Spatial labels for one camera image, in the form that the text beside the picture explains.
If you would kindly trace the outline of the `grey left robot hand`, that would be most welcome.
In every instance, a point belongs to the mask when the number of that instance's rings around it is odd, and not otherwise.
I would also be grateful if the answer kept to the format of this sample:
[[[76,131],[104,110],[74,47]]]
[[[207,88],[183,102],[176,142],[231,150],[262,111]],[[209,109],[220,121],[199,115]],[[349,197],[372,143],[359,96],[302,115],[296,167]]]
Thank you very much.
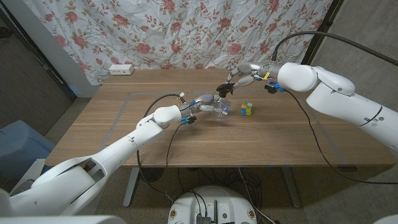
[[[206,94],[195,98],[190,103],[179,106],[181,116],[193,116],[195,113],[211,113],[213,119],[222,119],[228,114],[231,103],[218,95]]]

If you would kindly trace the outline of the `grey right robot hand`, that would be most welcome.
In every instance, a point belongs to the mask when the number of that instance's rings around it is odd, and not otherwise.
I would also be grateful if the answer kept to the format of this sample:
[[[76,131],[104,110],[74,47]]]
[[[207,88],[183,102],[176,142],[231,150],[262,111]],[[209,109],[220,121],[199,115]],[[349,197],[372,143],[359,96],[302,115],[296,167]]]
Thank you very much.
[[[232,90],[239,87],[251,85],[255,80],[271,80],[277,78],[282,64],[271,63],[264,64],[259,62],[239,63],[234,66],[226,78],[225,83],[230,84],[233,77],[243,75],[236,83],[233,84]]]

